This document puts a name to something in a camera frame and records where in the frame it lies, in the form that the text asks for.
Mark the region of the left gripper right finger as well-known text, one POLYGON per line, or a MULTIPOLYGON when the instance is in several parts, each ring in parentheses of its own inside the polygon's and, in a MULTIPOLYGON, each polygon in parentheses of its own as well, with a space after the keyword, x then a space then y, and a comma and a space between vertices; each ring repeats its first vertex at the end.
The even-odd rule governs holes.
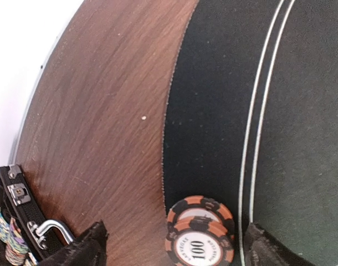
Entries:
POLYGON ((244 236, 244 259, 251 266, 314 266, 293 253, 257 223, 250 223, 244 236))

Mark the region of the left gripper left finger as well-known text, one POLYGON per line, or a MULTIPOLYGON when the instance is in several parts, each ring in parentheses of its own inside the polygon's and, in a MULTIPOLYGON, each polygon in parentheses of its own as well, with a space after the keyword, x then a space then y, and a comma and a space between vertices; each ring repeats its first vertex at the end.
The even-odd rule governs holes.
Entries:
POLYGON ((106 265, 107 229, 103 221, 93 223, 73 242, 38 265, 49 266, 103 266, 106 265))

